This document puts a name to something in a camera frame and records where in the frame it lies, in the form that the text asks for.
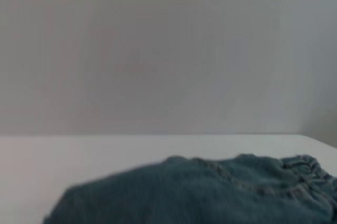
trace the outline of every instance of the white wall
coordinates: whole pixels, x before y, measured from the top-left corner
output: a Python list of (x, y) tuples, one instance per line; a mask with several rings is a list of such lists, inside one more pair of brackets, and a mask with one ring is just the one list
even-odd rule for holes
[(337, 144), (336, 51), (336, 0), (0, 0), (0, 133)]

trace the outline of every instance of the blue denim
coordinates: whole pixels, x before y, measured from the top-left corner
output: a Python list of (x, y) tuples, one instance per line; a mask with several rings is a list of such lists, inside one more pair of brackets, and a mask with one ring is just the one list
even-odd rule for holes
[(308, 155), (168, 158), (65, 192), (45, 224), (337, 223), (337, 179)]

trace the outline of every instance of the jeans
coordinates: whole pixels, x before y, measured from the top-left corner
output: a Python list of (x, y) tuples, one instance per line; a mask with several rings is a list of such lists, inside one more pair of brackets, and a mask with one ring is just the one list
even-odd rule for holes
[(75, 186), (44, 224), (337, 223), (337, 179), (308, 155), (166, 161)]

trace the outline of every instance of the white surface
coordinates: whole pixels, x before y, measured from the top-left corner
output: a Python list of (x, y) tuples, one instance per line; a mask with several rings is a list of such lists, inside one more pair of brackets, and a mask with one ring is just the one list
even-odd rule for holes
[(70, 185), (171, 155), (310, 154), (337, 175), (337, 149), (300, 135), (0, 138), (0, 223), (37, 224)]
[(0, 0), (1, 134), (337, 145), (336, 0)]

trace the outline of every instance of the white table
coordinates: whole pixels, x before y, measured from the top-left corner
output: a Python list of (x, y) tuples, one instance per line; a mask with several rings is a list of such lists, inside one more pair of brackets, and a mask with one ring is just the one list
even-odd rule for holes
[(337, 175), (337, 149), (301, 135), (0, 138), (0, 223), (39, 224), (70, 185), (170, 155), (226, 159), (240, 153), (316, 157)]

